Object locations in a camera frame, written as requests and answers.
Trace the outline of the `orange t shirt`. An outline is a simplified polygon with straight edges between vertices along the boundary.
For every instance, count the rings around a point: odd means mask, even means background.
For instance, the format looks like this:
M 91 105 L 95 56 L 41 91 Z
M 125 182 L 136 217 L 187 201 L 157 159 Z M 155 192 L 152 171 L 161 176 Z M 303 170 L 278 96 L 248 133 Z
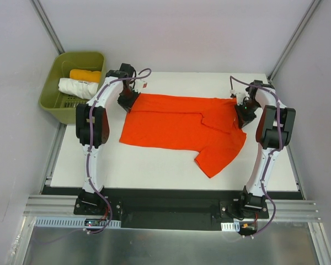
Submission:
M 126 115 L 120 142 L 196 151 L 194 161 L 212 178 L 240 153 L 247 139 L 234 99 L 141 94 Z

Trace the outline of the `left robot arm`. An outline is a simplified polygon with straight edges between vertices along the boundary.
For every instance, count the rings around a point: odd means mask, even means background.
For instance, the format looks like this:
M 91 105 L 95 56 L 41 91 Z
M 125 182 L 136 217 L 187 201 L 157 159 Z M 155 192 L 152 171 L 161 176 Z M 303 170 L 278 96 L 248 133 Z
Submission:
M 76 107 L 76 137 L 82 145 L 86 165 L 83 188 L 75 202 L 75 215 L 103 215 L 109 210 L 101 197 L 106 179 L 103 149 L 110 134 L 107 108 L 117 102 L 130 112 L 140 95 L 134 89 L 136 78 L 135 68 L 122 63 L 118 70 L 106 73 L 96 95 Z

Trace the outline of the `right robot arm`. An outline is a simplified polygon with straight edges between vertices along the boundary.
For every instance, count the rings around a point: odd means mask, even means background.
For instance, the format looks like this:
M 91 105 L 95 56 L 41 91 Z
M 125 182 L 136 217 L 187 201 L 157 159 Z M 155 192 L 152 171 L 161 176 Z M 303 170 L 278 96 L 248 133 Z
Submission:
M 257 117 L 258 108 L 263 110 L 255 134 L 258 153 L 252 174 L 239 199 L 227 210 L 228 215 L 242 220 L 266 207 L 268 181 L 279 153 L 290 143 L 296 111 L 281 102 L 271 84 L 260 80 L 245 83 L 233 76 L 229 80 L 240 129 Z

